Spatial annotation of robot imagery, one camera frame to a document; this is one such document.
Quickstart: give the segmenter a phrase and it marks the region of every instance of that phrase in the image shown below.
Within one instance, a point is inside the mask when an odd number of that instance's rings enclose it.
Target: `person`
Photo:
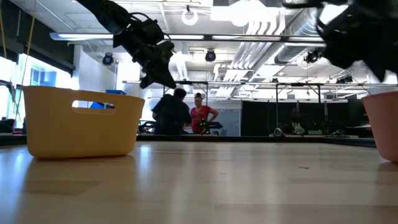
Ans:
[[[189,107],[183,102],[187,92],[181,88],[174,95],[166,94],[152,109],[155,119],[155,134],[179,135],[184,124],[192,122]]]
[[[202,119],[204,119],[207,122],[212,122],[214,121],[217,116],[218,116],[218,111],[214,110],[213,108],[209,106],[202,105],[203,98],[201,97],[200,93],[197,93],[195,95],[195,107],[191,110],[191,117],[192,117],[192,131],[195,134],[201,134],[206,131],[205,127],[201,127],[200,123]]]
[[[298,108],[294,108],[292,111],[292,126],[293,126],[293,133],[303,136],[305,130],[300,125],[300,110]]]

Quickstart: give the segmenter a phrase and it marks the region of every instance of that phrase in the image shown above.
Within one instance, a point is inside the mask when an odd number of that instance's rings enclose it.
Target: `red shirt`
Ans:
[[[192,131],[194,133],[201,133],[205,129],[200,127],[200,122],[202,119],[207,121],[207,117],[209,117],[211,108],[209,106],[202,106],[200,110],[197,108],[193,108],[191,110],[191,117],[192,117]]]

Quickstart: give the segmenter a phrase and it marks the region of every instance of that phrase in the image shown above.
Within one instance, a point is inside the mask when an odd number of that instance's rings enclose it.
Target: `pink bin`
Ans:
[[[380,156],[398,162],[398,91],[362,99]]]

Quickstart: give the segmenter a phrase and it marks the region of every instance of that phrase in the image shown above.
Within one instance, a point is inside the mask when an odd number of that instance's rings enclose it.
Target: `security camera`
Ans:
[[[321,47],[316,48],[315,50],[309,50],[307,56],[304,57],[304,62],[306,63],[317,62],[320,58],[323,57],[323,51],[324,49]]]
[[[212,49],[207,50],[205,59],[207,62],[214,62],[216,60],[216,53],[214,53],[214,50]]]
[[[105,57],[102,59],[102,63],[105,66],[110,66],[113,63],[113,54],[111,52],[105,53]]]

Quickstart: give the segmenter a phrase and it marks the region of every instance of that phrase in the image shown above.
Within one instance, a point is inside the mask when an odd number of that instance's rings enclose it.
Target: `ceiling light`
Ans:
[[[263,21],[265,17],[274,17],[272,9],[266,8],[260,1],[235,1],[230,6],[211,8],[212,21],[231,21],[238,27],[245,26],[249,21]]]
[[[316,43],[286,43],[286,47],[326,47],[326,44]]]
[[[140,83],[140,81],[123,81],[123,83]]]
[[[192,19],[187,19],[187,13],[189,13],[189,12],[192,12],[192,13],[193,13]],[[195,25],[195,24],[198,22],[198,20],[199,20],[198,12],[197,12],[196,10],[190,10],[190,11],[185,10],[185,11],[182,12],[181,20],[182,20],[182,22],[183,22],[185,25],[193,26],[193,25]]]
[[[205,38],[204,35],[169,35],[172,40],[203,40]]]
[[[215,85],[244,85],[244,82],[208,82]]]
[[[205,38],[204,35],[179,35],[179,34],[170,34],[169,35],[172,40],[203,40]],[[77,41],[77,40],[113,40],[112,34],[77,34],[77,33],[50,33],[50,37],[53,40],[69,40],[69,41]]]
[[[63,39],[112,39],[112,34],[58,34]]]
[[[341,6],[336,6],[333,4],[327,4],[325,8],[322,10],[322,13],[320,15],[320,20],[324,24],[328,24],[332,19],[334,19],[336,16],[340,15],[346,8],[348,7],[347,4],[341,5]]]
[[[136,2],[146,2],[146,3],[150,3],[150,2],[163,2],[164,0],[118,0],[118,1],[113,1],[115,3],[118,4],[132,4],[132,3],[136,3]]]
[[[280,41],[280,37],[272,36],[272,35],[213,35],[213,40],[278,42],[278,41]]]
[[[256,83],[256,82],[249,82],[249,83],[246,83],[246,85],[276,85],[277,83],[263,83],[263,82],[260,82],[260,83]]]
[[[310,36],[310,37],[289,37],[289,42],[319,42],[323,43],[321,37]]]

